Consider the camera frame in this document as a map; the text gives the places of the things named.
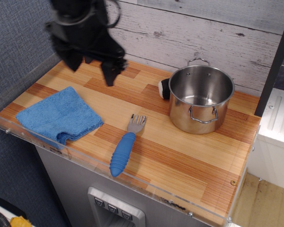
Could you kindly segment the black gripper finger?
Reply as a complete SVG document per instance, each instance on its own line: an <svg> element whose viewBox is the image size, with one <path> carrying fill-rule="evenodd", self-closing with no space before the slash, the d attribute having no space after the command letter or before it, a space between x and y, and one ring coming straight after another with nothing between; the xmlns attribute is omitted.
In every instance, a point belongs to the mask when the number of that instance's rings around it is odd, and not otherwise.
<svg viewBox="0 0 284 227"><path fill-rule="evenodd" d="M61 39L52 39L53 48L64 63L76 71L82 63L82 54L78 53L69 43Z"/></svg>
<svg viewBox="0 0 284 227"><path fill-rule="evenodd" d="M123 64L120 61L104 61L101 69L108 87L114 85L114 80L123 71Z"/></svg>

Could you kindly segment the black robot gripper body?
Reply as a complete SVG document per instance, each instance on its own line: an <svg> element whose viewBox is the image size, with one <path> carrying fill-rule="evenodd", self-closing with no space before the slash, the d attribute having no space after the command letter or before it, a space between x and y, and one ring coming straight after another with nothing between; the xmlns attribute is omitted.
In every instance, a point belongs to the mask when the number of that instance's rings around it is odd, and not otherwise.
<svg viewBox="0 0 284 227"><path fill-rule="evenodd" d="M126 67L123 47L108 30L115 27L121 16L117 1L117 17L110 22L104 0L52 0L52 21L46 23L51 39L69 43L83 57L97 61L120 61Z"/></svg>

